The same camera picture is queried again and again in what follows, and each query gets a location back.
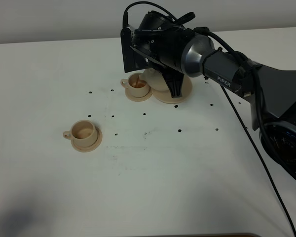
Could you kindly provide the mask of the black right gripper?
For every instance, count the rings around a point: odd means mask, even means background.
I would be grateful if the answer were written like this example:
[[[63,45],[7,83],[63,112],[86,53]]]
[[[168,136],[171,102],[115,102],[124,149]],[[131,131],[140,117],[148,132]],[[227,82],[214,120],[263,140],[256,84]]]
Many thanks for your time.
[[[184,69],[182,54],[186,45],[194,38],[195,32],[184,24],[195,17],[189,12],[177,20],[159,12],[148,12],[137,29],[149,30],[153,34],[148,39],[140,37],[136,52],[144,56],[159,70],[169,88],[172,98],[182,97]]]

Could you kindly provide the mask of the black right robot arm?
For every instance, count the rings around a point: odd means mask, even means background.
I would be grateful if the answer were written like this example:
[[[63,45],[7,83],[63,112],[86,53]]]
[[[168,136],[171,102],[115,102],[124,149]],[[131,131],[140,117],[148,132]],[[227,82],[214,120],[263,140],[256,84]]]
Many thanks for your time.
[[[194,17],[148,12],[122,43],[123,54],[131,54],[125,71],[157,70],[173,98],[182,97],[184,76],[202,75],[245,99],[264,150],[296,180],[296,71],[254,62],[207,27],[185,28]]]

